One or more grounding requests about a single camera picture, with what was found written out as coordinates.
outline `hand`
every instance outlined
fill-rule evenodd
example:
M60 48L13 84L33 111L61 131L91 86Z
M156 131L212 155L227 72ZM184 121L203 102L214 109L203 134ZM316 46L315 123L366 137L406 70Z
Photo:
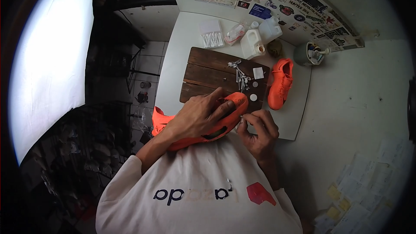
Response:
M175 141L204 135L234 107L233 101L227 101L212 112L216 100L225 96L220 87L211 94L191 97L163 131L169 132Z
M279 128L274 123L268 110L257 110L251 114L242 115L242 123L237 128L242 143L258 163L274 159L273 146L279 137ZM257 135L247 131L247 122L252 124Z

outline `white desk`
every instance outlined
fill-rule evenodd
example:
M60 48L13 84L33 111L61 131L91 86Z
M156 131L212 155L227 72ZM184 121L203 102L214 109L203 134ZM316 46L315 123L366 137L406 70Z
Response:
M219 19L223 33L236 25L236 22L213 16L188 12L179 13L166 50L155 101L155 106L161 108L165 115L175 115L184 105L179 102L179 96L190 48L193 46L203 48L198 24L209 19ZM285 41L282 41L282 45L285 57L293 59L294 46ZM214 50L244 58L240 43ZM268 67L272 67L277 62L268 54L253 60ZM283 107L277 111L271 110L267 104L267 96L263 102L263 109L270 110L279 127L280 138L288 140L295 140L302 121L309 91L311 68L294 64L292 73L293 85ZM249 131L254 132L254 128L249 128Z

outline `white t-shirt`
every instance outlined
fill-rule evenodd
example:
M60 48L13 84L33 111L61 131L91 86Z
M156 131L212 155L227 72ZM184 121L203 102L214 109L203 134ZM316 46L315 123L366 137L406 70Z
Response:
M95 226L98 234L302 233L284 189L273 192L232 132L166 153L143 176L140 159L128 158L100 198Z

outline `wooden cutting board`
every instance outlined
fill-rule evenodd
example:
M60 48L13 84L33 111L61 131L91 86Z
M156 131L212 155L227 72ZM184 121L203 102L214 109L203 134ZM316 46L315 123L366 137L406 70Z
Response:
M192 47L185 70L184 83L182 84L179 101L185 103L192 96L210 94L218 87L223 87L228 94L238 92L236 69L228 67L228 62L233 62L238 59L241 58L213 50ZM251 113L262 108L270 68L251 60L241 60L242 62L238 65L239 69L252 78L248 82L250 89L243 91L249 100L247 113ZM253 68L258 67L263 68L263 72L265 72L264 78L254 80ZM258 83L256 88L252 86L253 81L257 81ZM256 101L250 100L251 94L257 95Z

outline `orange sneaker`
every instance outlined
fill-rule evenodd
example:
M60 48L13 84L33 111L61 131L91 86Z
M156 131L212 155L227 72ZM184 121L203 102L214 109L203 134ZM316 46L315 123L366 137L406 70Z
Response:
M270 86L267 102L269 107L275 111L280 109L288 98L293 81L292 67L293 61L289 58L280 59L277 64L273 65L272 75L275 80Z
M215 126L207 132L206 135L202 135L199 138L183 138L171 144L168 150L176 151L182 148L186 148L192 144L214 141L218 138L221 138L222 136L225 136L234 127L236 127L236 125L240 122L240 115L244 114L247 110L247 96L244 93L235 92L226 96L225 98L218 99L216 105L214 106L214 109L216 109L226 101L233 101L235 104L235 108L229 111L226 115L224 115L215 124ZM169 121L171 121L174 117L175 116L165 116L160 108L154 107L152 116L154 129L152 131L152 135L156 136L158 133L160 133L162 129L164 129L166 124Z

